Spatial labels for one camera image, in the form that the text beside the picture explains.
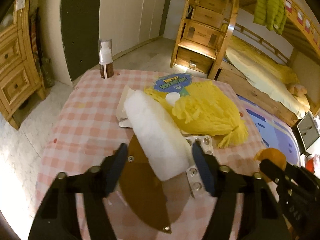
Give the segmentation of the yellow foam fruit net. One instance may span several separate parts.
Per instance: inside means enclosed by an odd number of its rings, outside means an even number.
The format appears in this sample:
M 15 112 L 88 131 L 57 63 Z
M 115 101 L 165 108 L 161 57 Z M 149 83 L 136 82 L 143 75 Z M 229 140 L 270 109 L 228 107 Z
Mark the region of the yellow foam fruit net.
M 240 145 L 249 137 L 236 104 L 212 81 L 193 82 L 172 106 L 168 93 L 146 87 L 144 92 L 170 114 L 178 128 L 188 134 L 221 137 L 218 148 Z

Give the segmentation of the red floor object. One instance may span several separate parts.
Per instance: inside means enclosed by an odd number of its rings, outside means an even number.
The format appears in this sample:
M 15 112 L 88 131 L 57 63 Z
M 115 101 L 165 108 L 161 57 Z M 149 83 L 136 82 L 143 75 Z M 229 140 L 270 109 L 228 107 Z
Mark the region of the red floor object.
M 312 158 L 306 161 L 305 167 L 315 176 L 320 177 L 320 156 L 315 154 Z

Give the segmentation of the silver pill blister pack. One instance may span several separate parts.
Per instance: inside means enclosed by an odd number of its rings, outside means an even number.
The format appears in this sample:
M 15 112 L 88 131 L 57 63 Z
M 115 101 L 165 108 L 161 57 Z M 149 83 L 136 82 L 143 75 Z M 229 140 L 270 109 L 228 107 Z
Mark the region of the silver pill blister pack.
M 186 136 L 185 139 L 191 147 L 193 157 L 193 165 L 186 170 L 187 180 L 191 195 L 194 198 L 200 198 L 214 189 L 214 178 L 202 152 L 214 155 L 215 141 L 209 135 Z

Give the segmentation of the pastel rainbow rug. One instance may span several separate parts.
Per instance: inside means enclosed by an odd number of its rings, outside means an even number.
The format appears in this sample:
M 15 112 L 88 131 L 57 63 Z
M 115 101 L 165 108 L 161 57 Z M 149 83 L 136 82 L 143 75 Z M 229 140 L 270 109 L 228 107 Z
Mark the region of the pastel rainbow rug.
M 258 129 L 264 145 L 278 149 L 288 163 L 300 166 L 300 151 L 291 127 L 248 99 L 239 95 L 238 98 Z

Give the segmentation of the pink checkered tablecloth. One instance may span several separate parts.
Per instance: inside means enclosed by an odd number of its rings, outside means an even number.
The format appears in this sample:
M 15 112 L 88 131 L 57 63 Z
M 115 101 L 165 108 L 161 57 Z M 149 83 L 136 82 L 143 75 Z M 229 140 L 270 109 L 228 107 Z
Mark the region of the pink checkered tablecloth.
M 144 92 L 146 87 L 153 88 L 155 81 L 163 76 L 166 74 L 139 70 L 118 70 L 109 79 L 102 79 L 97 70 L 84 74 L 64 105 L 53 137 L 44 151 L 37 183 L 41 202 L 58 173 L 82 174 L 113 155 L 122 143 L 128 148 L 135 133 L 124 102 L 136 90 Z M 212 80 L 192 77 L 192 83 L 201 81 Z M 259 172 L 254 156 L 265 148 L 255 124 L 229 84 L 212 82 L 236 104 L 249 132 L 246 142 L 226 148 L 217 146 L 221 137 L 211 136 L 215 141 L 213 156 L 221 165 L 229 166 L 238 174 L 250 176 Z M 208 192 L 203 197 L 194 198 L 186 171 L 181 174 L 187 181 L 189 199 L 179 219 L 171 224 L 172 233 L 169 234 L 149 227 L 135 215 L 122 195 L 118 180 L 114 191 L 104 199 L 116 239 L 203 239 L 216 200 Z M 80 215 L 80 230 L 82 239 L 90 239 L 84 215 Z

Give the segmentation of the brown leather pouch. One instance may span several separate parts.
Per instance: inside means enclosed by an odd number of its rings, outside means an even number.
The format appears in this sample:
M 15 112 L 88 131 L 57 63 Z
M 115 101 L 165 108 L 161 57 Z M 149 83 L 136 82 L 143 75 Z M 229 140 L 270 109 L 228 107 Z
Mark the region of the brown leather pouch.
M 125 201 L 146 225 L 163 233 L 172 233 L 171 224 L 179 219 L 189 199 L 185 175 L 161 182 L 135 135 L 127 151 L 127 162 L 119 179 Z

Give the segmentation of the plush toy on bed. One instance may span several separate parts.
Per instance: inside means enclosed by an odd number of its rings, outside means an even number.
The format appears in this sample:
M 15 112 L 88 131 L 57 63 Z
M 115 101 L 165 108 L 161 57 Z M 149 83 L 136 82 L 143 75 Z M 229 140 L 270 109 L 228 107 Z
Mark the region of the plush toy on bed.
M 306 94 L 308 90 L 301 84 L 298 83 L 289 83 L 286 85 L 287 90 L 295 99 L 300 103 L 307 103 Z

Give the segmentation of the wooden bunk bed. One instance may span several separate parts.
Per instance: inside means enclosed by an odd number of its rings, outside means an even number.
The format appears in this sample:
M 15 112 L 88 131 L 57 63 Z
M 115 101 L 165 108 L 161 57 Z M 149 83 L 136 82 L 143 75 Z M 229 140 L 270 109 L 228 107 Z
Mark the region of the wooden bunk bed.
M 268 42 L 267 39 L 252 28 L 248 28 L 240 22 L 235 23 L 233 35 L 240 35 L 240 39 L 261 56 L 273 62 L 280 61 L 281 64 L 288 67 L 293 66 L 298 53 L 302 53 L 312 61 L 319 63 L 319 31 L 315 28 L 314 24 L 310 27 L 306 26 L 306 23 L 310 21 L 307 16 L 299 18 L 298 15 L 304 14 L 304 11 L 294 0 L 284 1 L 291 4 L 291 7 L 285 9 L 287 22 L 282 34 L 283 38 L 293 46 L 293 51 L 289 57 L 283 54 L 283 49 L 278 45 Z M 257 0 L 239 0 L 239 8 L 253 15 L 256 2 Z M 298 122 L 298 118 L 293 112 L 282 103 L 274 101 L 270 96 L 250 85 L 244 74 L 240 73 L 234 66 L 228 63 L 221 64 L 215 79 L 230 84 L 240 96 L 252 101 L 290 127 Z

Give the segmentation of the wooden cabinet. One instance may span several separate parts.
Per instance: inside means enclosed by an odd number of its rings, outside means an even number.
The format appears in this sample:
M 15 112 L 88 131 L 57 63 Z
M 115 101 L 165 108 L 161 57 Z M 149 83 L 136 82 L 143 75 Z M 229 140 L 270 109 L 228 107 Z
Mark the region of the wooden cabinet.
M 30 0 L 14 0 L 1 20 L 1 114 L 14 129 L 20 127 L 15 112 L 32 94 L 46 98 L 29 10 Z

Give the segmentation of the blue sticker label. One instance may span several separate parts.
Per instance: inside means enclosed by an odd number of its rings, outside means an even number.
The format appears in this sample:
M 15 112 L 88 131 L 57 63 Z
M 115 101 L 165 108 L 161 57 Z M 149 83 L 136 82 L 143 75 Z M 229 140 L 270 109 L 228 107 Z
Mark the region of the blue sticker label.
M 192 83 L 192 76 L 186 73 L 170 74 L 158 78 L 153 88 L 158 92 L 163 93 L 179 93 L 182 89 Z

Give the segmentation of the brown white spray bottle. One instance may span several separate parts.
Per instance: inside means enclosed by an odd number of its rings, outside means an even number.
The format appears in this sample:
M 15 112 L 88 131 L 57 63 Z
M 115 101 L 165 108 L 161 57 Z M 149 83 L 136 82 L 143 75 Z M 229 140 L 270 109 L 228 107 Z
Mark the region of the brown white spray bottle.
M 101 78 L 111 78 L 114 75 L 112 40 L 100 39 L 98 41 L 98 53 Z

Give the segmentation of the green puffer jacket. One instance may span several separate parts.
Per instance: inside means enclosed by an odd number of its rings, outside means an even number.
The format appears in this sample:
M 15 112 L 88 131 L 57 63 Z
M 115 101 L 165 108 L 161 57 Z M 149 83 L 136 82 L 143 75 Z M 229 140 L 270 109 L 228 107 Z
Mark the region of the green puffer jacket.
M 264 25 L 267 30 L 282 35 L 287 20 L 283 0 L 257 0 L 253 23 Z

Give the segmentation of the wooden stair drawers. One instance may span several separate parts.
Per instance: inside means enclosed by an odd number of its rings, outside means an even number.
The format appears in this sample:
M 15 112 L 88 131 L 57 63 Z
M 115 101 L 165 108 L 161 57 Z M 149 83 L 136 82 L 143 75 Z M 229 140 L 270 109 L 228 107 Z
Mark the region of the wooden stair drawers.
M 170 66 L 216 80 L 233 34 L 240 0 L 185 0 Z

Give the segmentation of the white wardrobe doors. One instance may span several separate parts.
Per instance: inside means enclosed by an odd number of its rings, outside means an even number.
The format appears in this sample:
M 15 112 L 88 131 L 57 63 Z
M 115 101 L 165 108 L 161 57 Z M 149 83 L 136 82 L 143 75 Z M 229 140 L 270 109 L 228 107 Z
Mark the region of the white wardrobe doors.
M 99 37 L 117 55 L 160 36 L 165 0 L 100 0 Z

